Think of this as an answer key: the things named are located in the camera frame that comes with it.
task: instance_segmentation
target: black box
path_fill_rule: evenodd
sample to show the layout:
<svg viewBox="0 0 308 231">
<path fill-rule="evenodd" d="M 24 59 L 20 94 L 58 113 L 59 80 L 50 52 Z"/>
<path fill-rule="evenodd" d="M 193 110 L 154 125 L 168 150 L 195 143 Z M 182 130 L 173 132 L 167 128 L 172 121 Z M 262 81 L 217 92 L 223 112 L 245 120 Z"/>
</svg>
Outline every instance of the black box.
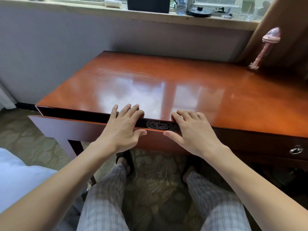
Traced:
<svg viewBox="0 0 308 231">
<path fill-rule="evenodd" d="M 169 13 L 170 0 L 127 0 L 129 10 Z"/>
</svg>

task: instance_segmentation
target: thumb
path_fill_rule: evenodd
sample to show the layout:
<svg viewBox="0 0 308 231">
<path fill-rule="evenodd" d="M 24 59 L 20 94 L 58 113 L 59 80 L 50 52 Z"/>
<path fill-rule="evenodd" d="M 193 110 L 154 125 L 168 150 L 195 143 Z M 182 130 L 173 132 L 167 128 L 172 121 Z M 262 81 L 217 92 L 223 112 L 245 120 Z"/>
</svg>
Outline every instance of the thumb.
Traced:
<svg viewBox="0 0 308 231">
<path fill-rule="evenodd" d="M 143 135 L 147 134 L 147 131 L 143 130 L 143 129 L 139 129 L 139 130 L 135 130 L 133 134 L 134 134 L 133 138 L 137 139 L 137 141 L 138 141 L 140 136 L 143 136 Z"/>
<path fill-rule="evenodd" d="M 165 131 L 164 136 L 171 138 L 174 142 L 178 143 L 180 146 L 184 144 L 184 140 L 182 136 L 179 136 L 177 133 L 172 131 Z"/>
</svg>

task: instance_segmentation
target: white roll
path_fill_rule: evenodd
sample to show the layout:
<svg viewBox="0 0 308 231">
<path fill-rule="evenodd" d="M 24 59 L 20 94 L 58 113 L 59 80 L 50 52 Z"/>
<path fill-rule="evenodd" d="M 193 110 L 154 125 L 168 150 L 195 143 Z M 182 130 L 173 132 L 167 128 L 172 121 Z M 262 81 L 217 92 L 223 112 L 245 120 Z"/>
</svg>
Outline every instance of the white roll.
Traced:
<svg viewBox="0 0 308 231">
<path fill-rule="evenodd" d="M 104 0 L 106 7 L 121 8 L 122 2 L 117 0 Z"/>
</svg>

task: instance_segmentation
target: desk leg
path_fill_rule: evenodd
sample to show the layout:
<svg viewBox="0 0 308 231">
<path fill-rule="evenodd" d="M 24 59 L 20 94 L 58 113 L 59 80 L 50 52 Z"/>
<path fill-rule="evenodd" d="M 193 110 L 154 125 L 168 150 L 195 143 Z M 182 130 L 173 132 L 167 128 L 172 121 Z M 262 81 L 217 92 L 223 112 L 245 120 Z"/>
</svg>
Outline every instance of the desk leg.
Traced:
<svg viewBox="0 0 308 231">
<path fill-rule="evenodd" d="M 56 141 L 58 144 L 63 148 L 65 153 L 69 156 L 71 160 L 75 159 L 80 153 L 83 152 L 83 147 L 80 141 L 75 140 L 64 140 L 64 139 L 57 139 Z M 94 175 L 91 177 L 91 185 L 96 184 L 96 180 Z"/>
</svg>

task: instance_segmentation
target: forearm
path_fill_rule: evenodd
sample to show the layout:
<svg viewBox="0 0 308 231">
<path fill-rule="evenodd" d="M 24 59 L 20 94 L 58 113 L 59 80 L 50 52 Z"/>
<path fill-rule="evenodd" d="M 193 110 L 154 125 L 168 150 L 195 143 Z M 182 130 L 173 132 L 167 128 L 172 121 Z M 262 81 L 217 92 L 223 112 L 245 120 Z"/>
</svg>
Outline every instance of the forearm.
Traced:
<svg viewBox="0 0 308 231">
<path fill-rule="evenodd" d="M 67 166 L 4 211 L 0 215 L 0 230 L 53 230 L 90 177 L 107 160 L 101 156 L 110 155 L 97 151 L 102 150 L 91 143 Z"/>
<path fill-rule="evenodd" d="M 261 177 L 227 147 L 207 161 L 212 165 L 252 214 L 262 230 L 305 230 L 308 211 Z"/>
</svg>

